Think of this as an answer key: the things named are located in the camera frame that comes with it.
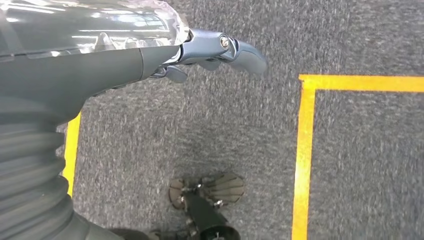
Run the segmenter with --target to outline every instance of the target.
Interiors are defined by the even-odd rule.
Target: ribbed hose
[[[55,131],[0,126],[0,240],[120,240],[74,212]]]

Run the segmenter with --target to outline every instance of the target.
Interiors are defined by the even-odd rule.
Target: robotic arm
[[[74,212],[58,125],[109,89],[220,63],[260,74],[265,58],[189,28],[157,0],[0,0],[0,240],[117,240]]]

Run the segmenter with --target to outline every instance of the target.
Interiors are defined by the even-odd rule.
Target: gray plastic cover
[[[158,0],[0,0],[0,61],[177,46],[184,19]]]

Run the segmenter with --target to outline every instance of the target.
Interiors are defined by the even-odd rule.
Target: yellow line
[[[316,90],[424,93],[423,76],[301,74],[291,238],[308,238],[309,188]]]
[[[297,129],[296,170],[294,174],[293,226],[291,238],[308,236],[309,181],[311,176],[315,89],[302,87]]]
[[[301,74],[305,88],[339,91],[424,92],[423,76],[361,76]]]
[[[78,135],[80,133],[81,112],[67,124],[65,160],[66,167],[63,170],[63,177],[69,182],[67,194],[72,197],[74,189],[75,166],[77,163]]]

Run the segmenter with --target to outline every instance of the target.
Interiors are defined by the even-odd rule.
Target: robotic hand
[[[177,65],[198,64],[206,70],[214,71],[221,63],[251,74],[261,74],[267,69],[265,57],[252,45],[231,38],[223,32],[193,28],[178,53],[151,77],[167,77],[173,82],[183,83],[187,80],[187,74]]]

